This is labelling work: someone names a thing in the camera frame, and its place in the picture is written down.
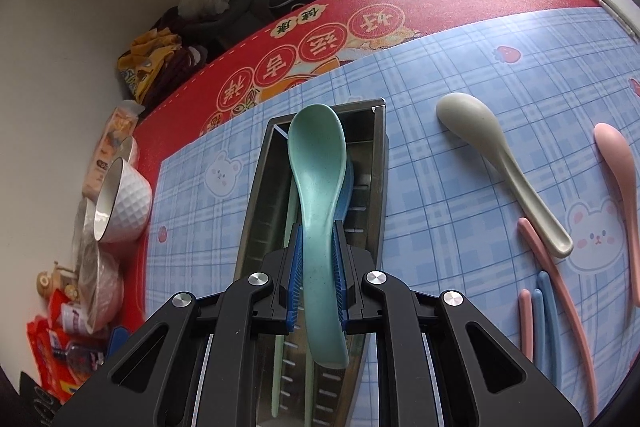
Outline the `blue chopstick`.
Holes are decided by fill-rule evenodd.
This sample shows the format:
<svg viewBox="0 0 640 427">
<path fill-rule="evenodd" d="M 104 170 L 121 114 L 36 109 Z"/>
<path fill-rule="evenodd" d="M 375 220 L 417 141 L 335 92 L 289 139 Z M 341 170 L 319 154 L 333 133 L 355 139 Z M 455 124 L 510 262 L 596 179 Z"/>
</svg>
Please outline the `blue chopstick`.
<svg viewBox="0 0 640 427">
<path fill-rule="evenodd" d="M 546 320 L 546 332 L 549 336 L 549 379 L 555 387 L 560 389 L 562 384 L 560 321 L 551 277 L 547 271 L 540 271 L 538 273 L 537 284 L 537 288 L 541 291 L 542 303 L 544 304 L 544 319 Z"/>
<path fill-rule="evenodd" d="M 533 290 L 533 321 L 534 321 L 534 364 L 540 371 L 546 363 L 546 319 L 544 318 L 544 295 L 539 288 Z"/>
</svg>

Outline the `white spoon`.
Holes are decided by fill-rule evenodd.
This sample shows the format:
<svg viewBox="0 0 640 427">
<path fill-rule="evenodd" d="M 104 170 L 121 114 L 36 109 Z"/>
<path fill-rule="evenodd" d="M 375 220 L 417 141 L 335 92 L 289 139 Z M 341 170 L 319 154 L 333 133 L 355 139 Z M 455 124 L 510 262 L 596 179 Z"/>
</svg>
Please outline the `white spoon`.
<svg viewBox="0 0 640 427">
<path fill-rule="evenodd" d="M 454 92 L 437 102 L 436 115 L 500 173 L 548 251 L 560 259 L 568 257 L 574 249 L 573 239 L 527 180 L 491 109 L 473 95 Z"/>
</svg>

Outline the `green spoon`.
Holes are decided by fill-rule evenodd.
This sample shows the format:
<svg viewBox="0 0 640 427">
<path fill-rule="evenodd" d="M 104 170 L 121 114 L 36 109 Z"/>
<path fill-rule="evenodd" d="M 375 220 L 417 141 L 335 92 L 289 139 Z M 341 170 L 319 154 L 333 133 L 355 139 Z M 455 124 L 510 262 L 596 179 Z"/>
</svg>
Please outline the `green spoon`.
<svg viewBox="0 0 640 427">
<path fill-rule="evenodd" d="M 344 369 L 348 350 L 333 270 L 334 212 L 346 170 L 341 121 L 324 104 L 301 109 L 288 129 L 288 158 L 303 227 L 303 292 L 311 358 L 327 369 Z"/>
</svg>

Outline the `pink spoon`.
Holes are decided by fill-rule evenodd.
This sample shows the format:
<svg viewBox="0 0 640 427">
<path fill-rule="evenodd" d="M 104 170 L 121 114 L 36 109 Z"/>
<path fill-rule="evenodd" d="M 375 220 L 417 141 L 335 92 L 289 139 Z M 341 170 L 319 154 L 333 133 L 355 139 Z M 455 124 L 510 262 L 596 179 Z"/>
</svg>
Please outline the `pink spoon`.
<svg viewBox="0 0 640 427">
<path fill-rule="evenodd" d="M 632 303 L 639 306 L 639 230 L 637 179 L 634 155 L 624 136 L 610 124 L 599 122 L 593 129 L 594 141 L 622 195 Z"/>
</svg>

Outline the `stainless steel utensil tray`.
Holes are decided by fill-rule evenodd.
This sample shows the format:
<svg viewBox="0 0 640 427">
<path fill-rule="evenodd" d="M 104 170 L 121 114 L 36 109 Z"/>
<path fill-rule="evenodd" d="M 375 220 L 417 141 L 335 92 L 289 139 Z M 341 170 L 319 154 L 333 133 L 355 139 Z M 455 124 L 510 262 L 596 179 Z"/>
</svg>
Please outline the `stainless steel utensil tray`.
<svg viewBox="0 0 640 427">
<path fill-rule="evenodd" d="M 268 121 L 235 275 L 292 254 L 274 301 L 288 333 L 259 341 L 261 426 L 346 426 L 368 340 L 346 331 L 358 301 L 355 260 L 381 259 L 386 197 L 382 98 L 311 104 Z"/>
</svg>

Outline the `small glass bottle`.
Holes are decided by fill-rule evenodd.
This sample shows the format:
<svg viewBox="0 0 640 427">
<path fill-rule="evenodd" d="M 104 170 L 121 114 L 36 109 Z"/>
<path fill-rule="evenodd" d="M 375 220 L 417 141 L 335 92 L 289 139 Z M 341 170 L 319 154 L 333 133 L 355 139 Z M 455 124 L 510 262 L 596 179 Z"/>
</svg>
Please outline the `small glass bottle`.
<svg viewBox="0 0 640 427">
<path fill-rule="evenodd" d="M 51 348 L 55 358 L 63 360 L 76 373 L 93 373 L 105 361 L 104 353 L 100 349 L 77 341 L 71 341 L 66 346 L 52 345 Z"/>
</svg>

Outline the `plastic wrapped bowl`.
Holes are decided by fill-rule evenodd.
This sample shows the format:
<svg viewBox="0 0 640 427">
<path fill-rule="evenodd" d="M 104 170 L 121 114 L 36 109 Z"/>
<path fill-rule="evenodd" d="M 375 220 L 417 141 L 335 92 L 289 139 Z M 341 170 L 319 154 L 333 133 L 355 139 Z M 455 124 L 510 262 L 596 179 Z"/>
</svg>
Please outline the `plastic wrapped bowl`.
<svg viewBox="0 0 640 427">
<path fill-rule="evenodd" d="M 101 251 L 93 236 L 96 206 L 81 199 L 75 217 L 72 256 L 75 261 L 77 288 L 87 332 L 96 335 L 116 317 L 124 299 L 124 282 L 119 262 Z"/>
</svg>

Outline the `red snack packet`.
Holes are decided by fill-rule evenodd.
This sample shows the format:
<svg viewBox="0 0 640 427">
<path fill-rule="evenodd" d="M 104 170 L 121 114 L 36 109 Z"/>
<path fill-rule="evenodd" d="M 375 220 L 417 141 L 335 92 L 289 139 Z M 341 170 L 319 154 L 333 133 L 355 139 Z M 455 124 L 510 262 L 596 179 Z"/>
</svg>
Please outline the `red snack packet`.
<svg viewBox="0 0 640 427">
<path fill-rule="evenodd" d="M 47 315 L 37 315 L 26 326 L 41 386 L 62 403 L 66 402 L 94 373 L 76 373 L 63 360 L 55 358 L 52 345 L 66 346 L 71 341 L 100 349 L 106 355 L 107 333 L 88 336 L 81 307 L 62 291 L 55 291 L 48 303 Z"/>
</svg>

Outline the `long pink chopstick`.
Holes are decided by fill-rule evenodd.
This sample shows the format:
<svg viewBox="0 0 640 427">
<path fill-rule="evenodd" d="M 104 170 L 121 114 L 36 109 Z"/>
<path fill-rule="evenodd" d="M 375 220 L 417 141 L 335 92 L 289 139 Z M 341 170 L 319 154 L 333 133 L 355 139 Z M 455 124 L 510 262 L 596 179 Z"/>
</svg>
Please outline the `long pink chopstick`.
<svg viewBox="0 0 640 427">
<path fill-rule="evenodd" d="M 572 329 L 577 341 L 579 353 L 582 356 L 582 364 L 584 365 L 587 378 L 590 421 L 593 421 L 597 417 L 598 413 L 597 378 L 587 336 L 584 328 L 582 327 L 582 321 L 580 321 L 572 296 L 564 283 L 563 277 L 561 277 L 558 267 L 553 262 L 551 256 L 548 254 L 546 246 L 544 246 L 544 242 L 540 239 L 533 225 L 527 218 L 521 217 L 518 219 L 518 231 L 533 251 L 533 254 L 540 263 L 541 268 L 549 274 L 556 295 L 559 296 L 564 308 L 567 316 L 567 322 L 570 324 L 570 328 Z"/>
</svg>

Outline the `small wooden figure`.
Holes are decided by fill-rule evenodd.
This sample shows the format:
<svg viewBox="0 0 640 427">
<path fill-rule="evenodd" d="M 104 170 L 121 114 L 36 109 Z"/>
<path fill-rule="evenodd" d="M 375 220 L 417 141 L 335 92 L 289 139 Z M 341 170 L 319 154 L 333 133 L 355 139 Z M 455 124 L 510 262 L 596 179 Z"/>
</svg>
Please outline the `small wooden figure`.
<svg viewBox="0 0 640 427">
<path fill-rule="evenodd" d="M 54 262 L 50 272 L 41 271 L 36 277 L 38 295 L 43 299 L 50 299 L 55 291 L 62 293 L 70 300 L 79 301 L 78 274 L 72 269 L 62 267 Z"/>
</svg>

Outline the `white dimpled bowl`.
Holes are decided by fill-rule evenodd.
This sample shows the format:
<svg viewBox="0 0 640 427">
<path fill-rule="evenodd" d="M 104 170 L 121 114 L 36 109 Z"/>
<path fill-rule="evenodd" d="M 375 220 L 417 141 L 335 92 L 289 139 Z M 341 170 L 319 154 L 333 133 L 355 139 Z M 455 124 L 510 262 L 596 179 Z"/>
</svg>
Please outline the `white dimpled bowl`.
<svg viewBox="0 0 640 427">
<path fill-rule="evenodd" d="M 135 241 L 149 220 L 152 197 L 149 181 L 124 158 L 115 158 L 96 200 L 94 239 L 105 244 Z"/>
</svg>

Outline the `tissue pack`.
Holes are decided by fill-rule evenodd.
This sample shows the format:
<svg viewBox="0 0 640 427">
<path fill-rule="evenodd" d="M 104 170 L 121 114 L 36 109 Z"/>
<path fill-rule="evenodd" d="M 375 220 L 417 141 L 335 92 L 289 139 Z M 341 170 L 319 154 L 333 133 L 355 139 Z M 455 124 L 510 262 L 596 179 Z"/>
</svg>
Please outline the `tissue pack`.
<svg viewBox="0 0 640 427">
<path fill-rule="evenodd" d="M 116 152 L 128 136 L 134 133 L 144 107 L 134 100 L 121 101 L 107 118 L 100 139 L 92 153 L 82 182 L 81 193 L 93 202 L 98 197 L 104 176 Z"/>
</svg>

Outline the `pile of clothes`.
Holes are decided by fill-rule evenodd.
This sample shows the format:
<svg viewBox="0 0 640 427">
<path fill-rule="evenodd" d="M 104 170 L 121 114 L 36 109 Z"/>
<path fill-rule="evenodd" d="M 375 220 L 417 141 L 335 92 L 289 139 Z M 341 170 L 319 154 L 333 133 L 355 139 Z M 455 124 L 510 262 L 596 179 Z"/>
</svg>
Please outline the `pile of clothes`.
<svg viewBox="0 0 640 427">
<path fill-rule="evenodd" d="M 173 6 L 131 41 L 115 70 L 126 95 L 151 112 L 207 63 L 205 46 L 184 40 L 186 21 Z"/>
</svg>

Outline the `red table mat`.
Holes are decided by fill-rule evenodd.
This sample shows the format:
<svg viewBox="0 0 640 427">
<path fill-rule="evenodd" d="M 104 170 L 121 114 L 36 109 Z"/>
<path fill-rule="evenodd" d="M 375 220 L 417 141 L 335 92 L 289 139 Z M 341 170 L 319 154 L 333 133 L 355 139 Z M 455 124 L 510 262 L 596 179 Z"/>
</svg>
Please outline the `red table mat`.
<svg viewBox="0 0 640 427">
<path fill-rule="evenodd" d="M 318 20 L 293 29 L 282 38 L 262 29 L 216 58 L 192 76 L 137 127 L 134 136 L 140 148 L 138 168 L 151 183 L 157 181 L 160 164 L 186 144 L 213 127 L 216 116 L 231 117 L 218 103 L 232 72 L 257 65 L 278 46 L 296 46 L 312 30 L 328 24 L 346 24 L 358 12 L 381 8 L 398 9 L 416 38 L 491 18 L 546 9 L 593 6 L 594 0 L 320 0 L 326 8 Z"/>
</svg>

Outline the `silver pen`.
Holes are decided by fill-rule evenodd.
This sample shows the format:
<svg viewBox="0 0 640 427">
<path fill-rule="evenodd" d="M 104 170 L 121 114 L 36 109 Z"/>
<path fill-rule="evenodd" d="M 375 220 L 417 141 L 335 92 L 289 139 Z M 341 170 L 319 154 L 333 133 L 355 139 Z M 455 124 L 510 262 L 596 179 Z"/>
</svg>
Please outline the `silver pen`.
<svg viewBox="0 0 640 427">
<path fill-rule="evenodd" d="M 639 42 L 639 7 L 632 0 L 594 0 L 626 34 Z"/>
</svg>

